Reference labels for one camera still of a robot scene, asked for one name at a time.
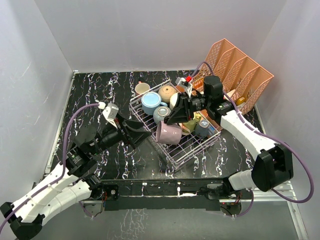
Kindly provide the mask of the yellow-green mug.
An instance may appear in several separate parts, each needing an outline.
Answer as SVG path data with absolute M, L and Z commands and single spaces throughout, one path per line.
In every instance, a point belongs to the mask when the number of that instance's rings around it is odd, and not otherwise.
M 188 122 L 183 122 L 180 124 L 180 126 L 181 127 L 185 126 L 192 133 L 195 130 L 196 125 L 200 122 L 201 119 L 202 119 L 201 115 L 196 113 L 192 120 L 189 120 Z

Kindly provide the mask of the light blue mug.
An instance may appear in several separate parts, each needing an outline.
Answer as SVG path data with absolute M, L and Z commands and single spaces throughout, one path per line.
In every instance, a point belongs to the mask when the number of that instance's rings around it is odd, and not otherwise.
M 156 92 L 148 92 L 141 97 L 142 109 L 145 114 L 153 115 L 156 108 L 167 107 L 168 104 L 162 101 L 161 96 Z

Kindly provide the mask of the grey mug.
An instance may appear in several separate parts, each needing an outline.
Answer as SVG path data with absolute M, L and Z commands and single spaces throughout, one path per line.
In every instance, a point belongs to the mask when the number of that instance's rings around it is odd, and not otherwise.
M 157 125 L 160 121 L 163 121 L 165 117 L 169 116 L 171 109 L 167 106 L 159 106 L 153 112 L 153 120 Z

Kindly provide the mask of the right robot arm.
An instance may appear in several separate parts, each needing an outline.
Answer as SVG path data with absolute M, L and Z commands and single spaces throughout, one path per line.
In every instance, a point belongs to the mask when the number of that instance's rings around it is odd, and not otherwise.
M 178 97 L 170 115 L 164 119 L 168 125 L 184 123 L 194 117 L 195 112 L 206 110 L 208 116 L 223 129 L 231 133 L 255 159 L 251 170 L 239 171 L 224 180 L 223 194 L 233 199 L 242 189 L 258 188 L 267 192 L 290 180 L 294 176 L 290 150 L 282 143 L 263 136 L 254 128 L 230 100 L 225 99 L 223 85 L 218 76 L 204 78 L 203 93 L 192 94 L 191 78 L 178 77 L 175 83 L 184 89 Z

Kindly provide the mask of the small grey-blue cup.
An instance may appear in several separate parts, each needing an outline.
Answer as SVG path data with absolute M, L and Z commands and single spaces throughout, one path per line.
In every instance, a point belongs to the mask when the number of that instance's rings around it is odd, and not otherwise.
M 210 138 L 213 136 L 210 122 L 205 119 L 202 119 L 197 123 L 194 129 L 194 132 L 198 138 L 202 138 L 202 139 L 206 137 Z

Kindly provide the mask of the purple mug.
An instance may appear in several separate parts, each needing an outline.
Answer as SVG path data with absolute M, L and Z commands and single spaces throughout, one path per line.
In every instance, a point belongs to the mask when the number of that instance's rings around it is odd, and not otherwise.
M 182 128 L 178 124 L 167 125 L 161 120 L 156 128 L 155 141 L 159 144 L 177 145 L 182 138 Z

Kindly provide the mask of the pink mug white inside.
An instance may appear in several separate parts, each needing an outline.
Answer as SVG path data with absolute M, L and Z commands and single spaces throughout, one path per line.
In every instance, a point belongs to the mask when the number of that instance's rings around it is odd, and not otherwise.
M 135 90 L 136 95 L 138 96 L 138 95 L 143 94 L 146 91 L 149 91 L 150 85 L 145 82 L 140 82 L 135 86 L 134 90 Z

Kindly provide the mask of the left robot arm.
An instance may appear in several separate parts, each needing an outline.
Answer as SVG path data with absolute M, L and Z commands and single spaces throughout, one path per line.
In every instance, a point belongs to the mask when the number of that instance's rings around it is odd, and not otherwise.
M 103 195 L 102 182 L 88 171 L 96 164 L 94 157 L 119 142 L 137 148 L 151 132 L 143 123 L 117 114 L 115 124 L 107 123 L 101 133 L 92 125 L 79 129 L 65 163 L 58 163 L 29 193 L 15 202 L 5 202 L 0 211 L 19 240 L 34 238 L 55 215 L 73 204 Z

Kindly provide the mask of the beige round mug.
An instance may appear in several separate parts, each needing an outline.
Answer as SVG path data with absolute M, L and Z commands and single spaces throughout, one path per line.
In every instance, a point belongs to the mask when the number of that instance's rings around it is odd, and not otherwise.
M 158 90 L 158 94 L 161 97 L 162 102 L 169 103 L 171 96 L 176 93 L 176 89 L 170 85 L 164 85 Z

